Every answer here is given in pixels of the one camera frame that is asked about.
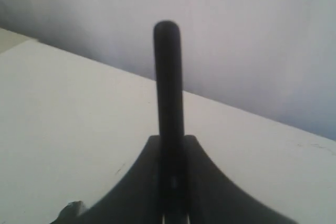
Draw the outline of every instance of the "white wall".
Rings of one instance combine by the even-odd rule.
[[[0,0],[0,26],[150,78],[152,27],[175,20],[186,90],[332,139],[335,17],[336,0]]]

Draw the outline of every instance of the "white table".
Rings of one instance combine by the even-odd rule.
[[[0,54],[0,223],[92,206],[158,133],[155,82],[27,40]],[[300,223],[336,223],[336,143],[184,92],[185,128],[238,186]]]

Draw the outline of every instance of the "black device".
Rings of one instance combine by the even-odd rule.
[[[180,31],[174,22],[156,24],[154,54],[160,135],[149,137],[130,170],[98,203],[57,223],[295,223],[241,190],[196,137],[184,135]]]

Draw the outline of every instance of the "gray wall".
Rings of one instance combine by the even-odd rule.
[[[335,17],[336,0],[0,0],[0,26],[149,78],[152,27],[175,20],[186,90],[332,139]]]

